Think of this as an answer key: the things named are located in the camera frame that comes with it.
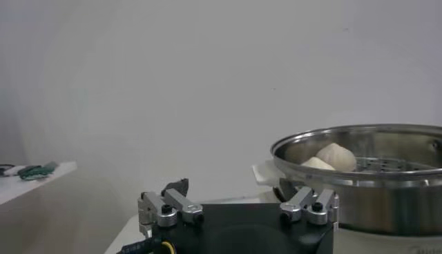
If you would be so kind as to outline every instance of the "white shelf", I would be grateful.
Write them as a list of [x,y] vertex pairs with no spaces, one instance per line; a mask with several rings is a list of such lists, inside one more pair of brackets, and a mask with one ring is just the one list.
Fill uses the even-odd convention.
[[75,162],[64,162],[60,163],[54,170],[54,173],[43,179],[23,181],[18,176],[0,177],[0,205],[73,172],[76,169],[77,164]]

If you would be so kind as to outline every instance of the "stainless steel pot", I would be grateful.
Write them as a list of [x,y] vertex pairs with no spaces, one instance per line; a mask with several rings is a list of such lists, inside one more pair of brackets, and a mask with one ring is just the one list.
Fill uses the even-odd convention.
[[[301,166],[337,143],[358,160],[354,172]],[[286,137],[272,148],[287,178],[340,195],[340,225],[390,235],[442,234],[442,128],[404,124],[341,126]]]

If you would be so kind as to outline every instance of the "steamed bun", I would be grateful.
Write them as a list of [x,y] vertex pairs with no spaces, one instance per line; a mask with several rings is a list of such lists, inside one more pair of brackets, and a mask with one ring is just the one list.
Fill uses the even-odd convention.
[[312,157],[308,161],[301,164],[301,166],[308,166],[311,168],[320,168],[320,169],[327,169],[327,170],[334,170],[332,166],[329,164],[323,162],[321,159],[317,157]]
[[316,156],[339,171],[353,171],[356,168],[356,158],[350,150],[332,143],[321,149]]

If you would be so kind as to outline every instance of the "yellow wire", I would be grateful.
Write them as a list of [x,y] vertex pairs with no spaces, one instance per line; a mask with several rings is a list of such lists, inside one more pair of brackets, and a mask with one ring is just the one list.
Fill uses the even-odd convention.
[[165,247],[167,247],[170,250],[171,254],[176,254],[175,249],[173,248],[173,246],[170,242],[162,242],[161,245],[164,245]]

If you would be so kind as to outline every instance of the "black screw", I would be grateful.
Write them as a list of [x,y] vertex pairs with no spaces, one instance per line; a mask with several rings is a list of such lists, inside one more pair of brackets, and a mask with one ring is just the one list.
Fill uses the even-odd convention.
[[202,213],[195,215],[193,221],[197,226],[201,225],[204,222],[204,215]]
[[169,206],[168,204],[164,204],[163,206],[161,206],[161,213],[162,214],[172,213],[172,206]]
[[281,222],[284,224],[290,224],[291,223],[291,216],[286,213],[281,213],[280,215]]
[[316,202],[315,204],[313,204],[313,206],[311,206],[311,209],[313,210],[313,212],[321,212],[323,210],[323,205],[319,202]]

